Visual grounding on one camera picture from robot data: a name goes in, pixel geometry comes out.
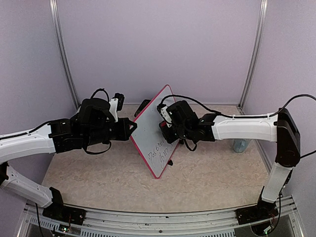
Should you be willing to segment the red whiteboard eraser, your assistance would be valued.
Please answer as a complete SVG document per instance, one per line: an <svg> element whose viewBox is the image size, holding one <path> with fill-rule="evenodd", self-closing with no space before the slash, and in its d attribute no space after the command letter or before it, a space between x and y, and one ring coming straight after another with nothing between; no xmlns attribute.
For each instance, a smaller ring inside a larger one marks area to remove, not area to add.
<svg viewBox="0 0 316 237"><path fill-rule="evenodd" d="M163 122L161 122L161 123L159 124L160 127L165 127L166 125L167 125L167 123L166 123L165 121L163 121Z"/></svg>

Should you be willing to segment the pink framed whiteboard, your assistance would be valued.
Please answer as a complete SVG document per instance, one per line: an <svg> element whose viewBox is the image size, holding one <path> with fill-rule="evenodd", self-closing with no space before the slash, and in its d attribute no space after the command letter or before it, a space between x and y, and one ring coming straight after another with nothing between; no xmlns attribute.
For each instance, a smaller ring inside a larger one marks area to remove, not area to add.
<svg viewBox="0 0 316 237"><path fill-rule="evenodd" d="M131 140L156 179L162 176L179 142L167 143L159 128L163 118L157 106L165 96L172 94L171 87L165 85L134 120L137 128L132 132Z"/></svg>

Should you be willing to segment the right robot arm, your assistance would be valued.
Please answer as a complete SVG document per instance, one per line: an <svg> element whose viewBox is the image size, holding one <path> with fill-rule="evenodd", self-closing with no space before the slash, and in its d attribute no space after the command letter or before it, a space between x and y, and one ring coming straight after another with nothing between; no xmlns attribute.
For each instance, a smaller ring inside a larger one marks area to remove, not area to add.
<svg viewBox="0 0 316 237"><path fill-rule="evenodd" d="M171 144L178 139L196 145L200 141L215 142L226 139L262 140L275 142L277 152L269 179L261 192L261 201L252 214L263 219L272 210L293 168L301 159L300 133L286 108L276 114L259 116L229 116L210 110L199 118L187 101L171 105L160 103L157 110L163 122L159 124L165 140Z"/></svg>

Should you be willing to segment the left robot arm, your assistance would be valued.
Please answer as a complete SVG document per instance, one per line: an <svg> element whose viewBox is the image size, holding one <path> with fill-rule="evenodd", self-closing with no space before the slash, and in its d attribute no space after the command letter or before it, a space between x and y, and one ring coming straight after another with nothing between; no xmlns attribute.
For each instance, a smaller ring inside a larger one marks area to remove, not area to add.
<svg viewBox="0 0 316 237"><path fill-rule="evenodd" d="M38 127L0 137L0 186L14 192L38 206L47 208L63 220L69 215L69 208L63 204L60 192L52 187L42 186L18 173L10 160L38 154L59 154L72 150L88 150L96 144L112 145L112 141L127 141L137 124L129 118L119 118L123 100L112 98L84 99L71 118L44 122Z"/></svg>

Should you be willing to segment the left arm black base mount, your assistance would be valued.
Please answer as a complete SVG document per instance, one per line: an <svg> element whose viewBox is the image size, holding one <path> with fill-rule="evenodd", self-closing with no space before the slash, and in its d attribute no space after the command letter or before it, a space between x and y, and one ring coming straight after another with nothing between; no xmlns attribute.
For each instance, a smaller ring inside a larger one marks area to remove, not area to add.
<svg viewBox="0 0 316 237"><path fill-rule="evenodd" d="M83 225L86 211L81 208L66 206L59 190L50 187L52 204L43 209L42 215L68 224Z"/></svg>

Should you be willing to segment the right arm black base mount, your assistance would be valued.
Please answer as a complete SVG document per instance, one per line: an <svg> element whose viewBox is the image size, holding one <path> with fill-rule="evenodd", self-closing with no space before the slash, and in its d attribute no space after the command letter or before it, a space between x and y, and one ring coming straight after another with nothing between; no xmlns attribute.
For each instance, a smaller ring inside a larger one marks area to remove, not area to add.
<svg viewBox="0 0 316 237"><path fill-rule="evenodd" d="M275 202L266 202L259 197L256 205L237 209L236 216L238 224L243 225L278 216L278 210Z"/></svg>

